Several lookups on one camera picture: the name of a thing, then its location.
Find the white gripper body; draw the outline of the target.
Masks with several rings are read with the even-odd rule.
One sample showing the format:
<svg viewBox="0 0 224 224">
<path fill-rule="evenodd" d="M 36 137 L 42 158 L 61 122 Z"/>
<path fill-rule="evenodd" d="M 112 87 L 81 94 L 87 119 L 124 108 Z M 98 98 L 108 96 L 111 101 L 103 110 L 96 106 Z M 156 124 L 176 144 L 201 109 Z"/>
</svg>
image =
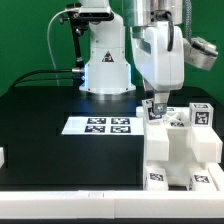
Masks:
<svg viewBox="0 0 224 224">
<path fill-rule="evenodd" d="M 184 82 L 184 49 L 182 31 L 174 27 L 174 43 L 168 51 L 168 23 L 142 29 L 141 38 L 131 37 L 136 69 L 156 91 L 180 89 Z"/>
</svg>

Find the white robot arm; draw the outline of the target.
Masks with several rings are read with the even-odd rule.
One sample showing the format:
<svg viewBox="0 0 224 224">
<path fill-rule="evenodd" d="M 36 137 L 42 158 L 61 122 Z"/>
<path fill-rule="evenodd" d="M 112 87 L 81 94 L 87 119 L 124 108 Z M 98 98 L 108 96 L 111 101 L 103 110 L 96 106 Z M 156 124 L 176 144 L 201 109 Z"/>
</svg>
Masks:
<svg viewBox="0 0 224 224">
<path fill-rule="evenodd" d="M 123 0 L 123 15 L 110 0 L 79 0 L 78 16 L 89 23 L 90 59 L 84 91 L 120 95 L 133 91 L 131 69 L 142 75 L 153 112 L 167 111 L 170 92 L 184 82 L 184 38 L 179 25 L 191 0 Z"/>
</svg>

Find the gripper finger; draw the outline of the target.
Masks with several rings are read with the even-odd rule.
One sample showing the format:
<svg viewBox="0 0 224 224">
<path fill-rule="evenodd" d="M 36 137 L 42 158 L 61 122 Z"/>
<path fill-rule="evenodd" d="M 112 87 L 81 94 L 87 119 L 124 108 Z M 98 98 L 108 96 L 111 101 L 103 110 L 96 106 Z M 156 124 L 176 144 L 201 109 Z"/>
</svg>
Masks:
<svg viewBox="0 0 224 224">
<path fill-rule="evenodd" d="M 169 99 L 168 92 L 154 93 L 154 112 L 159 115 L 164 115 L 167 111 L 167 102 Z"/>
</svg>

